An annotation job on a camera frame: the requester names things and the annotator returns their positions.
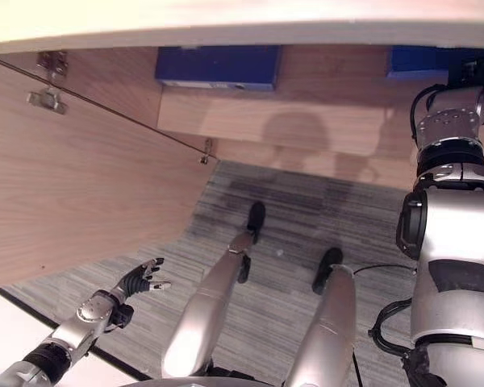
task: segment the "blue box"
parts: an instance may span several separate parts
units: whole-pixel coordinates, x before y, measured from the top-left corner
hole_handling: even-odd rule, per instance
[[[272,91],[280,46],[161,47],[156,79],[163,85]]]
[[[393,46],[388,77],[447,77],[477,58],[484,58],[484,49]]]

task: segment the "striped carpet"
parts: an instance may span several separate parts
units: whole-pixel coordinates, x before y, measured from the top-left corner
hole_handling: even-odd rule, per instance
[[[329,247],[345,263],[399,263],[414,267],[394,245],[404,192],[372,185],[221,162],[211,177],[185,234],[167,246],[86,264],[63,273],[9,286],[7,291],[56,321],[69,317],[96,289],[108,289],[141,261],[163,256],[165,293],[137,295],[131,325],[103,336],[98,346],[152,377],[190,295],[223,250],[243,229],[256,200],[267,206],[260,243],[250,256],[249,280],[237,285],[214,353],[215,364],[280,385],[315,312],[319,296],[311,281]],[[380,352],[367,335],[387,303],[411,296],[409,270],[378,268],[356,276],[357,348],[366,387],[407,386],[398,358]],[[386,337],[408,345],[409,311],[385,324]],[[357,385],[352,369],[349,385]]]

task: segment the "door hinge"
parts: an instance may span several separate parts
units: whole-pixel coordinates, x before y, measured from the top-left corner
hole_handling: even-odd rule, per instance
[[[27,102],[54,113],[64,114],[68,107],[60,99],[60,89],[68,73],[66,51],[45,51],[38,53],[38,66],[47,70],[48,87],[38,92],[30,92]]]
[[[212,139],[205,139],[204,140],[204,155],[202,155],[199,162],[201,164],[208,164],[208,159],[211,156],[211,150],[213,148],[213,140]]]

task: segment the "wooden cabinet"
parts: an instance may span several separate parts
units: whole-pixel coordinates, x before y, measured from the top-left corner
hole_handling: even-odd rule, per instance
[[[215,167],[75,96],[27,104],[44,87],[0,65],[0,286],[176,239]]]
[[[154,46],[269,43],[273,93],[153,77]],[[445,79],[386,78],[391,44],[484,48],[484,0],[0,2],[0,285],[175,238],[206,138],[221,160],[410,189],[410,104]],[[65,116],[24,101],[35,52],[62,48]]]

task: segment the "wire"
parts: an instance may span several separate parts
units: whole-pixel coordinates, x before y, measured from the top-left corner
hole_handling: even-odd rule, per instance
[[[111,333],[112,331],[116,330],[118,327],[119,327],[118,325],[114,325],[112,328],[104,330],[103,333]]]
[[[384,337],[382,336],[382,324],[388,318],[411,306],[411,303],[412,298],[408,298],[407,300],[391,302],[389,305],[380,310],[380,313],[377,316],[377,321],[373,325],[373,328],[368,331],[368,335],[373,339],[374,343],[382,351],[402,358],[411,351],[410,348],[404,347],[403,345],[391,343],[390,341],[384,339]]]
[[[357,275],[357,273],[363,272],[364,270],[369,270],[371,268],[406,268],[408,270],[411,270],[412,272],[415,271],[415,268],[412,268],[411,266],[407,266],[405,264],[371,264],[370,266],[358,268],[353,272],[353,275]]]
[[[432,86],[429,86],[426,89],[421,90],[418,95],[415,96],[414,101],[412,101],[411,105],[411,113],[410,113],[410,120],[411,120],[411,132],[412,132],[412,139],[418,144],[418,137],[416,135],[416,121],[415,121],[415,112],[416,112],[416,107],[418,106],[419,101],[421,98],[423,98],[425,95],[430,94],[430,93],[435,93],[444,89],[447,89],[448,86],[446,85],[441,85],[441,84],[435,84]]]
[[[355,367],[355,373],[357,374],[358,387],[364,387],[361,379],[361,372],[358,369],[357,358],[355,357],[355,352],[353,353],[353,366]]]

